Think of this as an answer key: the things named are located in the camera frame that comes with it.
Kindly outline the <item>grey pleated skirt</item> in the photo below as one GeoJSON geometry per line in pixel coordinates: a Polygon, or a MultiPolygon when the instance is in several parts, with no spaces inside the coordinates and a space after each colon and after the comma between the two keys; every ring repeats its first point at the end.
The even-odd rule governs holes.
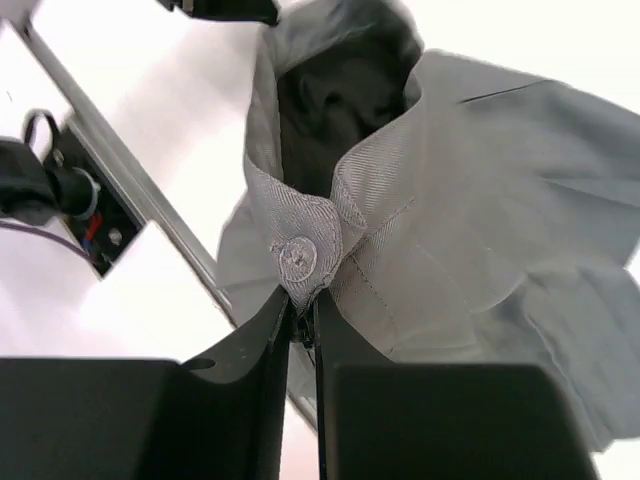
{"type": "Polygon", "coordinates": [[[387,1],[314,1],[256,40],[232,321],[328,293],[402,362],[533,363],[594,451],[639,435],[639,118],[424,50],[387,1]]]}

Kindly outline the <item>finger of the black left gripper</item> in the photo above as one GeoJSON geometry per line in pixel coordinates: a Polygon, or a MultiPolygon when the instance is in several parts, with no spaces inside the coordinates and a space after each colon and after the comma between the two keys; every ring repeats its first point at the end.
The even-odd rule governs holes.
{"type": "Polygon", "coordinates": [[[175,9],[194,19],[225,22],[278,23],[279,8],[272,0],[159,0],[168,11],[175,9]]]}

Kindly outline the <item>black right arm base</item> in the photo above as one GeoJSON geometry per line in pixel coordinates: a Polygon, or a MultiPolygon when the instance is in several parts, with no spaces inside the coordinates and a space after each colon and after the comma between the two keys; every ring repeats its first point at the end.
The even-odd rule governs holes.
{"type": "Polygon", "coordinates": [[[105,276],[142,229],[97,161],[43,109],[1,139],[1,227],[47,238],[105,276]]]}

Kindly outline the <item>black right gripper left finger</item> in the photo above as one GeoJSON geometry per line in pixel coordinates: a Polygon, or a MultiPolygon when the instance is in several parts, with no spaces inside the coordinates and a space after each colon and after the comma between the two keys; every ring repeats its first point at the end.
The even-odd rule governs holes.
{"type": "Polygon", "coordinates": [[[5,358],[5,479],[275,479],[290,300],[185,363],[5,358]]]}

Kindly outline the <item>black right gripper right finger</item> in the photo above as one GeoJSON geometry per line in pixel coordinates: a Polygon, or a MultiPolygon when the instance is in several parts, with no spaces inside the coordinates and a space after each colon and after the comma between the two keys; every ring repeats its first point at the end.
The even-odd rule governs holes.
{"type": "Polygon", "coordinates": [[[324,479],[593,479],[556,382],[499,363],[395,363],[313,305],[324,479]]]}

